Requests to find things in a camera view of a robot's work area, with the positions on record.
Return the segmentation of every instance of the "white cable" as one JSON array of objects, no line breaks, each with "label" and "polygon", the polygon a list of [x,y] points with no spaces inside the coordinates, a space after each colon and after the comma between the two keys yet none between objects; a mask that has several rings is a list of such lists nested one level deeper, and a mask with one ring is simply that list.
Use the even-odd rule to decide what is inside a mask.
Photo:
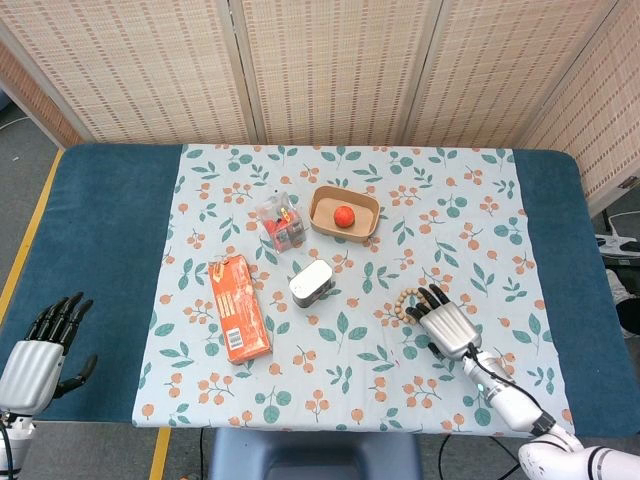
[{"label": "white cable", "polygon": [[10,121],[9,123],[5,123],[4,125],[0,126],[0,130],[7,128],[9,125],[13,125],[16,122],[20,122],[22,120],[30,120],[29,117],[20,117],[20,118],[16,118],[15,120]]}]

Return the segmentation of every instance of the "orange box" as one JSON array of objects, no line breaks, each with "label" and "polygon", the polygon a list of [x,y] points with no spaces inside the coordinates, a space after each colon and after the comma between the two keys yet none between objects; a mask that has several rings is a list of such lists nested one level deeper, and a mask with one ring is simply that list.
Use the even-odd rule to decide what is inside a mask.
[{"label": "orange box", "polygon": [[229,361],[241,364],[271,351],[247,261],[242,255],[209,264]]}]

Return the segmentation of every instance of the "plastic container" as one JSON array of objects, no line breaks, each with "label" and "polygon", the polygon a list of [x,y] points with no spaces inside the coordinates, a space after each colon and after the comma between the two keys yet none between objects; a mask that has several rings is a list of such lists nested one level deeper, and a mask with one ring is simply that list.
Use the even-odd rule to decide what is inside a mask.
[{"label": "plastic container", "polygon": [[286,192],[269,197],[256,209],[256,213],[269,234],[276,252],[282,253],[304,242],[302,217]]}]

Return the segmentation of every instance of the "bamboo screen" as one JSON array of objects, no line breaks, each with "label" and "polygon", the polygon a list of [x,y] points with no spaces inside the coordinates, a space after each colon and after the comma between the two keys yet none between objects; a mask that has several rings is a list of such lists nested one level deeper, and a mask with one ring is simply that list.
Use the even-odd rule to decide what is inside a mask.
[{"label": "bamboo screen", "polygon": [[640,166],[640,3],[615,15],[524,143],[571,154],[587,199]]},{"label": "bamboo screen", "polygon": [[433,6],[427,0],[243,0],[251,50],[243,60],[255,71],[267,143],[396,141],[408,113],[403,102],[414,93],[410,77],[424,61],[418,50],[435,20]]},{"label": "bamboo screen", "polygon": [[0,0],[0,15],[97,141],[249,140],[213,0]]},{"label": "bamboo screen", "polygon": [[605,0],[452,0],[410,118],[412,145],[512,146]]},{"label": "bamboo screen", "polygon": [[64,118],[53,101],[25,71],[20,62],[0,43],[0,80],[9,91],[26,107],[34,112],[35,118],[51,133],[63,147],[82,143],[82,138]]}]

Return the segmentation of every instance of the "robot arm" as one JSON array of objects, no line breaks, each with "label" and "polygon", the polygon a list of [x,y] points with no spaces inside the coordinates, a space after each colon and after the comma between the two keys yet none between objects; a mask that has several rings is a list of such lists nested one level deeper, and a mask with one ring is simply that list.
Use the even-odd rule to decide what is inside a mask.
[{"label": "robot arm", "polygon": [[35,434],[34,415],[52,399],[82,386],[91,375],[97,356],[91,355],[73,378],[59,382],[69,347],[92,300],[76,310],[82,293],[47,307],[29,327],[24,340],[11,351],[0,377],[0,480],[15,478]]},{"label": "robot arm", "polygon": [[603,447],[585,449],[556,424],[538,401],[518,386],[496,358],[479,350],[482,338],[473,324],[436,286],[420,293],[429,303],[408,308],[433,341],[434,354],[462,361],[465,374],[514,431],[536,438],[520,447],[520,466],[531,480],[631,480],[640,457]]}]

